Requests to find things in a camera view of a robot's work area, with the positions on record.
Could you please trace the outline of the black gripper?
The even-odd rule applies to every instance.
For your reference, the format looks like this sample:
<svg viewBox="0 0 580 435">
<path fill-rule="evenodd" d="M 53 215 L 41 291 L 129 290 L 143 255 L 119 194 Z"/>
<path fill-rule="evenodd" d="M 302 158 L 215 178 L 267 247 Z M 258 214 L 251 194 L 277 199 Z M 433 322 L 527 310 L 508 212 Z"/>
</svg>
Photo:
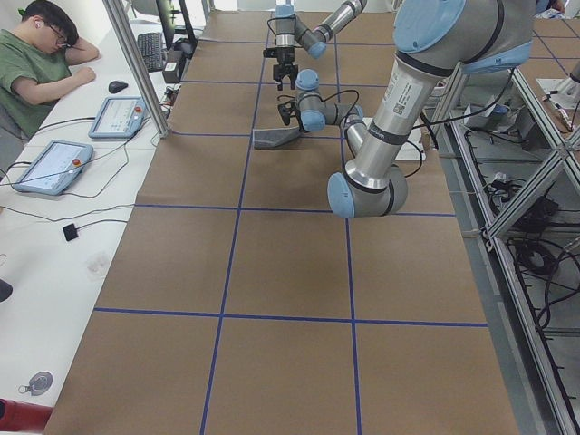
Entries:
<svg viewBox="0 0 580 435">
<path fill-rule="evenodd" d="M 290 89 L 296 89 L 297 65 L 295 64 L 295 48 L 291 46 L 275 46 L 263 50 L 263 56 L 267 59 L 276 59 L 273 66 L 273 77 L 276 88 L 284 89 L 281 78 L 290 77 Z"/>
<path fill-rule="evenodd" d="M 300 113 L 294 101 L 279 103 L 277 110 L 285 127 L 294 125 L 301 129 Z"/>
</svg>

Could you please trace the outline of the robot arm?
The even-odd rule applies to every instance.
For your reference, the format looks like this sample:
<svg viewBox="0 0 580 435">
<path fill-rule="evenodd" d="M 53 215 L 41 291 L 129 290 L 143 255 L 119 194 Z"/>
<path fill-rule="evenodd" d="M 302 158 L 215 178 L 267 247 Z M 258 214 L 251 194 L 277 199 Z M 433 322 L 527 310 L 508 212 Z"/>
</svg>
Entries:
<svg viewBox="0 0 580 435">
<path fill-rule="evenodd" d="M 360 16 L 367 6 L 364 0 L 343 1 L 338 9 L 326 17 L 314 29 L 309 28 L 296 14 L 290 1 L 275 7 L 275 14 L 266 21 L 268 30 L 274 36 L 274 46 L 265 48 L 263 57 L 275 59 L 273 80 L 277 89 L 284 89 L 284 79 L 288 78 L 290 89 L 294 90 L 299 67 L 295 63 L 295 48 L 303 48 L 314 59 L 320 58 L 327 44 L 346 25 Z"/>
<path fill-rule="evenodd" d="M 408 189 L 394 161 L 437 83 L 457 66 L 477 74 L 524 63 L 531 53 L 535 12 L 533 1 L 404 2 L 394 22 L 391 78 L 369 123 L 355 104 L 326 103 L 317 74 L 301 71 L 299 91 L 282 115 L 295 115 L 302 131 L 340 127 L 354 155 L 328 180 L 333 213 L 379 217 L 400 209 Z"/>
</svg>

